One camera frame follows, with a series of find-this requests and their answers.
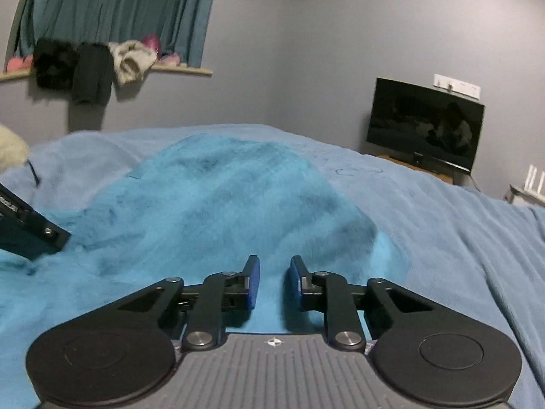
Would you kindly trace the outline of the black flat monitor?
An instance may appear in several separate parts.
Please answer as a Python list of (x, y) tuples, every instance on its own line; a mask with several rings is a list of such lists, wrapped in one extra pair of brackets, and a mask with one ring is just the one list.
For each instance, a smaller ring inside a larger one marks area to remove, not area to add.
[(484, 114), (456, 95), (377, 78), (366, 142), (471, 173)]

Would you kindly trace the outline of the teal window curtain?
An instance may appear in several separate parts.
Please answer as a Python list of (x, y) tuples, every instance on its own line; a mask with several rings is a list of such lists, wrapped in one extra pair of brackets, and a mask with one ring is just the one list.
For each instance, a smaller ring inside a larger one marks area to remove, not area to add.
[(213, 0), (24, 0), (15, 52), (32, 54), (41, 38), (123, 43), (156, 35), (162, 51), (201, 64)]

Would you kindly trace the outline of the black garment on sill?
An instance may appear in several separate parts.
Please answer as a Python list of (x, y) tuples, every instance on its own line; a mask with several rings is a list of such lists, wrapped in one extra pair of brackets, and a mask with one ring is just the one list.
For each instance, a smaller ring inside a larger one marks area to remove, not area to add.
[(114, 80), (114, 60), (101, 43), (82, 43), (72, 83), (75, 104), (107, 106)]
[(70, 91), (79, 54), (74, 44), (39, 39), (33, 52), (37, 86), (51, 91)]

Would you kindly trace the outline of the wooden tv stand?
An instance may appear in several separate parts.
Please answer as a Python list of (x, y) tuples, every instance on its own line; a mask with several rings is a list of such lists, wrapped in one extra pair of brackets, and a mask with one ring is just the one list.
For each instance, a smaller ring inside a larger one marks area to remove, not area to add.
[(401, 166), (406, 167), (408, 169), (418, 171), (420, 173), (427, 173), (430, 176), (434, 176), (434, 177), (440, 179), (444, 183), (447, 183), (449, 185), (454, 185), (454, 177), (453, 176), (448, 176), (445, 173), (439, 173), (437, 171), (428, 170), (426, 168), (419, 167), (419, 166), (417, 166), (415, 164), (409, 164), (409, 163), (397, 160), (396, 158), (393, 158), (393, 157), (388, 156), (388, 155), (379, 155), (379, 158), (381, 158), (383, 160), (387, 160), (387, 161), (389, 161), (389, 162), (391, 162), (393, 164), (398, 164), (398, 165), (401, 165)]

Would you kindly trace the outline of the white wall power strip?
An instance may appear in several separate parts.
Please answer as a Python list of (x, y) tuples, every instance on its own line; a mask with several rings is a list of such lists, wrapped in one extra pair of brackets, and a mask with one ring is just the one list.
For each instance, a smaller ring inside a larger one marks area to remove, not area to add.
[(480, 99), (481, 87), (472, 83), (460, 81), (455, 78), (450, 78), (440, 74), (435, 74), (434, 80), (433, 80), (433, 86), (438, 89), (464, 95), (474, 100)]

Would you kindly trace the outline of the teal hooded jacket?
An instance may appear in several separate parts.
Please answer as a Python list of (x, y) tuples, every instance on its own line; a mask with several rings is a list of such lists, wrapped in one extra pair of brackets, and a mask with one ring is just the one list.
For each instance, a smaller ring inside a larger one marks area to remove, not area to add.
[(352, 283), (402, 283), (408, 256), (326, 179), (353, 176), (348, 151), (308, 138), (287, 143), (199, 134), (160, 146), (75, 135), (6, 171), (2, 183), (71, 234), (34, 261), (1, 255), (1, 404), (33, 408), (25, 354), (43, 331), (166, 277), (199, 282), (261, 261), (247, 331), (312, 328), (284, 306), (299, 255)]

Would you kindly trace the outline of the beige plush slipper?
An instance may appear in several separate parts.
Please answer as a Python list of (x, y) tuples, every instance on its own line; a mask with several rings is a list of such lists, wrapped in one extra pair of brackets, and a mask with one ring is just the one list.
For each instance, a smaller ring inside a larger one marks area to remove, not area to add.
[(114, 74), (119, 87), (143, 81), (157, 61), (156, 51), (139, 41), (110, 42), (108, 48), (114, 60)]

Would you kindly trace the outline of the white fluffy pillow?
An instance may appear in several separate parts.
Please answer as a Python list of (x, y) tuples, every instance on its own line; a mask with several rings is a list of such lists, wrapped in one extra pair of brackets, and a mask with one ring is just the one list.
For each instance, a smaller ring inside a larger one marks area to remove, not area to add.
[(0, 125), (0, 173), (20, 167), (29, 157), (27, 142), (8, 127)]

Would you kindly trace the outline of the white wifi router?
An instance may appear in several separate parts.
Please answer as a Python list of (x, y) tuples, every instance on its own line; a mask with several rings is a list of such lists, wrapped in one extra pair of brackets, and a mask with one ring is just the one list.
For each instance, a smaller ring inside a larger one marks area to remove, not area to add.
[(511, 185), (505, 200), (517, 206), (545, 207), (544, 171), (531, 164), (523, 185)]

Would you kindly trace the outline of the pink slipper on sill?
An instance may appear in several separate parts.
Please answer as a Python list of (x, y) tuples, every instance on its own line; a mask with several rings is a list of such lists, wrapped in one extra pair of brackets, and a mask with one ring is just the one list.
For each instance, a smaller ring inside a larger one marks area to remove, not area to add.
[(141, 42), (156, 53), (157, 58), (162, 56), (162, 44), (158, 35), (148, 34), (141, 39)]

